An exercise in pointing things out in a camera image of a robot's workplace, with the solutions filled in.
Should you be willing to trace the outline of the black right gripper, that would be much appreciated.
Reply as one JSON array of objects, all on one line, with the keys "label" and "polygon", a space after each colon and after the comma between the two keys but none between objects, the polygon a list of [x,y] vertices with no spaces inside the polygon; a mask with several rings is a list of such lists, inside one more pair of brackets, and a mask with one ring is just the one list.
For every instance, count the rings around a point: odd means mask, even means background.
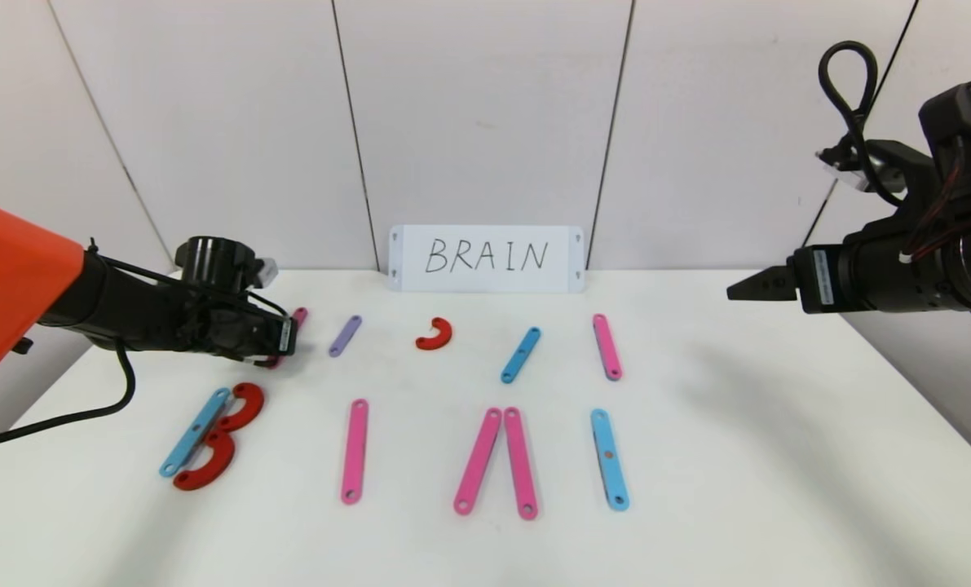
[{"label": "black right gripper", "polygon": [[914,311],[914,272],[898,260],[902,234],[854,233],[840,244],[811,245],[726,289],[731,301],[797,301],[803,311]]}]

